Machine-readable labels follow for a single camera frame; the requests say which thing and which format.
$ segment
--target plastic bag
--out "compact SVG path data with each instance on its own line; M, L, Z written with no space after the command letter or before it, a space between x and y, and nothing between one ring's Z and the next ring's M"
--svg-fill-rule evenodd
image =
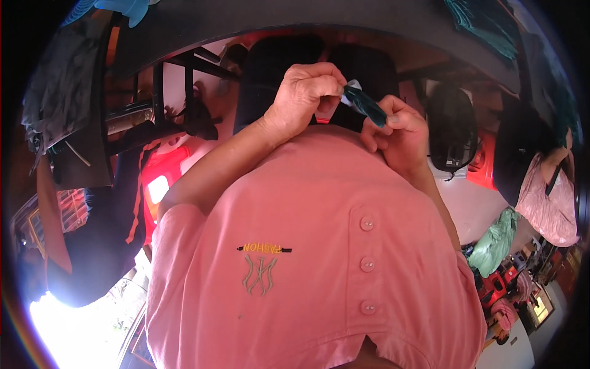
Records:
M516 221L519 217L519 214L511 207L504 209L500 217L473 247L467 263L471 267L478 268L482 277L489 277L498 268L502 259L508 255L516 235Z

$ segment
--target gray embroidered monogram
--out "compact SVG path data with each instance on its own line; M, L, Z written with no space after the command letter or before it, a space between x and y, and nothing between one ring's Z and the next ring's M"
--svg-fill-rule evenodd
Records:
M256 284L258 284L258 282L260 282L260 286L262 287L262 294L260 296L264 296L267 291L269 291L271 288L273 288L273 277L271 275L271 271L273 269L273 266L277 263L277 258L274 257L273 261L270 262L269 265L264 266L264 259L265 258L262 256L258 257L258 259L260 260L259 265L254 264L254 262L250 259L250 256L248 254L245 254L244 257L246 258L246 262L248 262L248 264L250 265L250 270L248 271L248 275L246 276L246 278L244 278L244 281L242 282L242 284L244 285L244 287L246 287L246 290L248 290L248 293L250 295L252 295L252 288L254 288L254 286ZM257 272L256 280L254 281L254 283L252 283L250 286L248 286L248 280L252 276L252 272L254 271L255 268L256 268L256 272ZM264 281L262 278L262 275L264 272L266 272L266 277L268 279L268 288L266 286L264 286Z

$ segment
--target shirt button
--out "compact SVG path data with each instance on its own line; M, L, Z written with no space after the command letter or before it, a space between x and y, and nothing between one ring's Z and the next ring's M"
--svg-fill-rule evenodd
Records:
M360 220L360 227L365 231L370 231L373 229L373 221L369 217L363 217L363 219Z
M372 257L364 257L363 260L360 261L360 268L363 272L369 273L375 267L375 262L373 261Z
M363 301L360 305L360 311L365 315L371 315L375 312L376 307L372 301Z

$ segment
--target person's right hand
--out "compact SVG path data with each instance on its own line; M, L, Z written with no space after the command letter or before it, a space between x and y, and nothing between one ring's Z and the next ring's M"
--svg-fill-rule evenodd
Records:
M379 107L387 114L386 125L379 128L366 118L360 133L369 152L382 150L389 167L404 178L429 170L428 125L424 118L392 95L385 96Z
M287 142L303 132L316 110L329 112L338 105L345 85L332 63L295 64L285 73L262 124L278 144Z

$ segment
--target pink polo shirt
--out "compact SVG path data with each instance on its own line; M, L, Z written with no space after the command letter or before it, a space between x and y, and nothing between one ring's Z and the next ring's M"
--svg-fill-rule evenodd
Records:
M365 335L402 368L481 353L473 274L434 204L338 126L276 149L208 217L171 208L154 238L158 368L332 368Z

